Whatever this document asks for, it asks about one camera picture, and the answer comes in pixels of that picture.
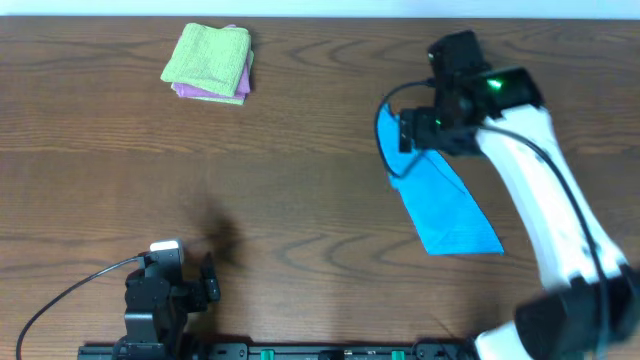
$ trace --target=green led light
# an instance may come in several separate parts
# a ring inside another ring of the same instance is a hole
[[[502,87],[502,81],[496,79],[487,80],[487,84],[489,84],[489,86],[491,86],[491,88],[494,90],[500,90],[500,88]]]

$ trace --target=blue towel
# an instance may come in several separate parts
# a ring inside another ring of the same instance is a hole
[[[388,106],[380,114],[378,134],[389,166],[402,173],[417,152],[398,151],[398,121]],[[437,151],[426,151],[407,177],[390,179],[430,255],[504,253],[469,190]]]

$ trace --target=white background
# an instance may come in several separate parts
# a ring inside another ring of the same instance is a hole
[[[640,19],[640,0],[0,0],[0,14]]]

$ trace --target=purple cloth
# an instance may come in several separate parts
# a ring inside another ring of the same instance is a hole
[[[225,28],[236,27],[234,24],[225,26]],[[216,93],[212,93],[207,90],[200,89],[195,86],[183,83],[173,83],[172,88],[176,91],[180,97],[209,97],[214,99],[236,99],[244,100],[248,93],[251,92],[249,86],[249,67],[251,66],[251,52],[247,53],[247,59],[244,62],[244,68],[242,69],[242,75],[240,75],[240,82],[238,82],[238,88],[233,96],[224,96]]]

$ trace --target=wooden table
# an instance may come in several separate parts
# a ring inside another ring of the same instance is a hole
[[[160,73],[188,22],[252,34],[242,107],[179,99]],[[42,305],[158,239],[215,252],[223,300],[191,330],[256,342],[464,337],[541,292],[524,227],[486,159],[452,159],[505,256],[429,257],[373,141],[426,47],[477,31],[526,66],[596,215],[640,260],[640,23],[529,20],[3,18],[0,357]],[[409,91],[397,106],[430,104]],[[70,359],[125,333],[114,271],[56,305],[25,359]],[[637,358],[640,340],[611,349]]]

